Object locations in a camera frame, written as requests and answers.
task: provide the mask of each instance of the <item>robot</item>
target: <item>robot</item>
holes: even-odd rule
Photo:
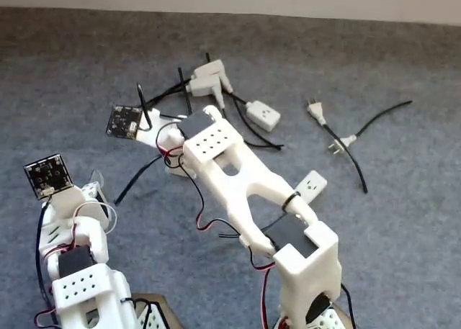
[[[177,120],[161,118],[156,109],[143,115],[140,109],[115,107],[108,130],[157,148],[168,170],[206,184],[224,206],[241,245],[273,259],[271,266],[282,277],[276,328],[314,328],[319,318],[338,323],[330,308],[341,291],[338,235],[317,218],[298,192],[261,162],[216,107]],[[228,176],[223,171],[228,164],[238,174]],[[60,327],[48,328],[145,328],[148,312],[158,314],[157,328],[168,328],[155,306],[136,314],[128,301],[131,293],[126,278],[106,264],[106,233],[116,215],[105,199],[102,181],[82,188],[73,185],[59,155],[24,169],[37,198],[45,200],[38,250],[53,281],[55,312],[61,320]],[[278,204],[286,215],[261,231],[247,201],[252,194]],[[203,229],[200,216],[196,224]],[[268,328],[264,319],[263,327]]]

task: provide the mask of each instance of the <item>white plastic part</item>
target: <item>white plastic part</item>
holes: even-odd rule
[[[200,66],[199,68],[196,68],[191,78],[195,79],[195,78],[215,75],[215,74],[219,76],[219,79],[221,81],[221,84],[223,85],[223,88],[228,93],[233,92],[231,82],[229,81],[229,78],[225,74],[224,64],[221,59],[214,60],[211,63],[204,64]]]
[[[307,204],[311,203],[325,189],[327,181],[317,171],[311,171],[296,186],[295,190],[301,194],[301,197]]]
[[[192,79],[187,84],[186,89],[192,96],[213,95],[216,98],[218,106],[221,109],[225,108],[219,75],[202,76]]]
[[[267,132],[271,132],[280,121],[280,113],[260,101],[246,104],[246,115]]]
[[[254,252],[271,256],[275,253],[274,247],[254,223],[247,197],[258,194],[282,206],[295,190],[259,160],[227,120],[218,119],[218,113],[210,107],[206,107],[205,111],[213,112],[217,120],[184,143],[186,164],[226,208],[230,223],[241,234],[241,242],[251,246]],[[238,173],[228,176],[216,162],[216,156],[227,158]],[[309,225],[318,220],[315,212],[300,197],[293,198],[286,210]]]
[[[350,135],[349,137],[341,138],[341,142],[348,148],[353,142],[357,140],[356,135]],[[334,140],[332,144],[328,146],[328,149],[333,150],[333,154],[344,153],[343,146],[339,143],[338,140]]]
[[[100,263],[53,282],[56,312],[63,329],[88,328],[88,304],[98,312],[95,328],[138,329],[132,304],[120,300],[130,296],[126,278]]]
[[[88,245],[94,260],[98,263],[106,263],[109,260],[107,250],[107,237],[99,222],[92,217],[76,217],[76,244]],[[72,241],[73,220],[59,220],[42,228],[39,252],[43,257],[52,248],[60,244],[69,244]],[[59,277],[58,256],[56,252],[48,258],[47,268],[51,279]]]
[[[283,317],[275,323],[273,329],[278,329],[280,321]],[[328,308],[318,316],[313,322],[305,325],[305,329],[346,329],[336,311]]]
[[[150,313],[147,321],[147,329],[167,329],[164,319],[162,318],[157,305],[151,304],[151,309],[152,312]],[[144,326],[144,320],[146,319],[147,311],[148,307],[146,306],[138,317],[138,327],[141,329]]]
[[[319,294],[333,302],[341,291],[338,235],[321,221],[309,225],[304,233],[318,247],[310,256],[305,258],[291,244],[274,254],[282,278],[280,304],[290,329],[305,328],[305,315]]]
[[[147,145],[157,149],[156,137],[157,137],[158,131],[164,125],[168,124],[169,122],[173,122],[175,120],[168,120],[168,119],[164,119],[164,118],[160,117],[160,111],[155,109],[155,108],[148,111],[148,114],[149,114],[149,117],[151,118],[151,121],[152,121],[152,128],[150,130],[148,130],[149,125],[147,123],[146,117],[143,114],[142,117],[141,117],[141,121],[139,123],[140,129],[138,130],[138,133],[136,134],[136,140],[139,140],[140,142],[142,142],[144,144],[147,144]],[[176,130],[176,125],[171,124],[171,125],[165,127],[161,131],[161,135],[159,136],[159,139],[158,139],[158,143],[160,145],[164,145],[164,139],[167,138],[167,136],[168,136],[168,134],[170,132],[169,130],[171,130],[171,129]]]

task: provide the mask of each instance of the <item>electrical plug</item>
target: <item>electrical plug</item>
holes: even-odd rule
[[[267,132],[271,132],[280,121],[280,113],[260,101],[246,104],[246,115]]]
[[[350,135],[349,137],[341,138],[341,142],[348,148],[353,142],[357,140],[356,135]],[[334,150],[333,154],[344,153],[344,147],[338,140],[334,140],[332,144],[328,146],[328,149]]]
[[[211,63],[204,64],[199,68],[196,68],[191,75],[192,79],[210,76],[210,75],[218,75],[223,88],[228,92],[232,93],[233,88],[231,86],[231,82],[229,78],[225,74],[224,64],[221,59],[217,59],[212,61]]]
[[[309,204],[325,189],[327,181],[317,171],[309,174],[296,186],[295,190],[301,194],[301,198]]]
[[[317,100],[310,100],[308,102],[308,113],[315,119],[320,125],[325,125],[326,120],[323,117],[322,103]]]

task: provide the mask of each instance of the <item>gray carpet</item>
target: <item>gray carpet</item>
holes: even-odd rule
[[[328,179],[312,204],[340,238],[344,283],[361,328],[461,325],[461,29],[224,14],[157,14],[0,9],[0,323],[32,328],[43,308],[34,268],[39,203],[22,165],[63,153],[73,180],[98,168],[118,193],[155,151],[104,134],[114,103],[137,104],[136,81],[157,94],[204,52],[224,60],[236,92],[278,109],[270,138],[286,147],[256,150],[293,186],[311,169]],[[412,99],[361,136],[352,152],[370,193],[346,156],[305,112],[321,99],[330,126],[356,132],[373,114]],[[196,98],[194,107],[211,99]],[[184,113],[181,96],[161,104]],[[250,140],[233,108],[230,120]],[[223,216],[209,192],[205,218]],[[260,225],[280,210],[251,200]],[[119,208],[108,237],[109,265],[133,292],[160,292],[186,328],[260,328],[262,275],[220,228],[199,233],[199,199],[185,179],[153,166]],[[279,279],[267,293],[277,317]],[[344,307],[344,296],[340,302]]]

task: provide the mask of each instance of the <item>black cable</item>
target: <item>black cable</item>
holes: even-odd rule
[[[250,145],[251,147],[256,147],[256,148],[274,148],[276,150],[281,150],[282,147],[284,146],[283,144],[274,144],[272,143],[270,140],[267,140],[266,138],[262,137],[257,131],[255,131],[255,129],[248,123],[248,121],[246,120],[245,116],[243,115],[243,112],[240,110],[240,107],[238,106],[238,100],[234,99],[234,94],[232,93],[227,93],[230,97],[233,98],[233,103],[235,104],[236,106],[236,109],[237,109],[237,112],[238,112],[238,115],[240,116],[240,118],[242,119],[242,122],[245,124],[245,126],[256,136],[258,137],[260,140],[262,140],[263,142],[265,142],[267,145],[255,145],[253,143],[250,143],[250,142],[247,142],[245,141],[245,143],[247,145]]]
[[[272,227],[273,225],[275,225],[277,222],[279,222],[279,220],[281,220],[285,215],[287,215],[286,212],[284,212],[282,215],[280,215],[277,219],[275,219],[274,221],[272,221],[271,223],[269,223],[268,225],[264,226],[263,228],[261,228],[261,231],[262,232],[266,232],[270,227]],[[218,235],[219,238],[238,238],[240,235],[239,234],[230,234],[230,233],[220,233]]]
[[[381,118],[383,115],[393,111],[394,109],[397,109],[399,107],[402,107],[402,106],[406,106],[407,104],[410,104],[411,102],[413,102],[412,100],[410,101],[405,101],[405,102],[402,102],[400,104],[396,104],[395,106],[392,106],[392,107],[389,107],[387,109],[385,109],[384,111],[376,114],[372,119],[370,119],[361,129],[358,133],[356,133],[355,135],[357,137],[359,137],[376,119],[378,118]]]
[[[141,107],[143,108],[144,117],[146,118],[147,124],[149,125],[149,130],[151,130],[152,129],[152,121],[151,121],[151,117],[149,117],[149,111],[147,109],[147,104],[146,104],[146,101],[144,99],[143,87],[139,83],[137,83],[136,84],[136,89],[138,90],[139,100],[141,100]]]
[[[357,329],[357,326],[355,324],[355,319],[354,319],[354,309],[352,308],[351,294],[349,293],[349,290],[346,288],[346,286],[344,286],[344,284],[341,284],[341,288],[344,291],[344,293],[346,293],[347,305],[349,307],[349,316],[351,318],[352,328]]]
[[[179,80],[181,81],[181,90],[182,90],[182,92],[184,94],[184,98],[186,99],[187,114],[191,115],[192,114],[192,105],[190,103],[189,94],[187,93],[186,84],[184,83],[184,76],[182,75],[182,69],[181,68],[178,68],[178,73],[179,73]]]
[[[265,270],[265,269],[270,268],[273,265],[275,265],[275,262],[270,262],[270,263],[266,264],[265,266],[257,266],[253,261],[253,251],[252,251],[252,249],[250,247],[248,247],[248,250],[250,251],[250,263],[253,266],[253,268],[255,268],[256,270]]]
[[[37,271],[37,279],[38,279],[38,286],[40,288],[40,293],[42,295],[43,300],[45,301],[46,308],[51,309],[53,305],[51,304],[50,299],[48,298],[48,294],[45,289],[45,284],[43,281],[43,274],[42,274],[42,266],[40,265],[40,238],[42,237],[42,225],[43,225],[43,218],[45,216],[46,209],[48,205],[50,205],[51,196],[48,197],[47,202],[42,207],[40,212],[40,216],[38,217],[38,225],[37,225],[37,239],[35,241],[35,269]],[[52,312],[50,314],[51,320],[53,321],[54,325],[58,325],[58,319],[56,314]]]
[[[144,173],[144,171],[151,167],[159,158],[161,158],[162,155],[157,155],[155,158],[147,162],[143,167],[139,169],[138,172],[134,175],[134,177],[131,178],[131,180],[128,182],[127,186],[123,189],[122,192],[118,195],[117,199],[114,201],[115,206],[118,206],[121,201],[125,198],[127,193],[130,191],[130,189],[133,187],[136,181],[138,181],[139,177]]]
[[[352,162],[354,163],[355,165],[355,168],[357,169],[357,173],[359,174],[359,178],[360,178],[360,181],[362,182],[362,189],[363,189],[363,192],[365,194],[368,193],[368,187],[367,187],[367,183],[365,182],[365,178],[363,177],[363,173],[362,173],[362,170],[359,166],[359,163],[357,162],[357,160],[354,158],[354,156],[352,156],[351,152],[349,151],[349,149],[346,147],[346,145],[343,143],[343,141],[341,140],[340,137],[338,137],[338,135],[336,133],[334,133],[334,131],[327,125],[327,124],[324,124],[322,125],[322,127],[325,129],[326,132],[328,132],[330,134],[331,137],[333,137],[335,140],[338,141],[339,145],[341,147],[343,147],[343,149],[346,151],[347,155],[349,155],[349,157],[351,158]]]
[[[230,229],[232,229],[233,231],[236,232],[236,234],[240,235],[240,233],[237,231],[237,229],[231,225],[230,222],[224,220],[224,219],[220,219],[220,218],[217,218],[217,219],[212,219],[211,221],[209,221],[205,226],[200,226],[200,218],[202,216],[202,213],[203,213],[203,210],[205,209],[205,199],[203,198],[203,194],[202,192],[200,191],[200,188],[198,187],[197,183],[195,182],[195,180],[190,176],[190,174],[184,169],[184,167],[182,166],[182,162],[181,162],[181,159],[182,157],[184,156],[184,154],[181,154],[179,157],[178,157],[178,165],[180,167],[180,169],[186,174],[187,178],[189,178],[189,180],[192,182],[192,184],[194,185],[195,189],[197,190],[197,193],[199,194],[200,196],[200,202],[201,202],[201,208],[195,218],[195,227],[198,229],[198,230],[208,230],[211,225],[215,222],[221,222],[221,223],[224,223],[226,224]]]
[[[148,307],[147,313],[146,313],[146,318],[144,319],[144,325],[143,325],[143,329],[146,329],[147,328],[147,322],[149,321],[149,315],[152,313],[152,303],[149,302],[147,299],[144,299],[144,298],[136,298],[136,299],[124,298],[124,299],[121,300],[121,303],[123,303],[123,302],[132,302],[135,310],[136,310],[136,304],[138,302],[143,302]]]

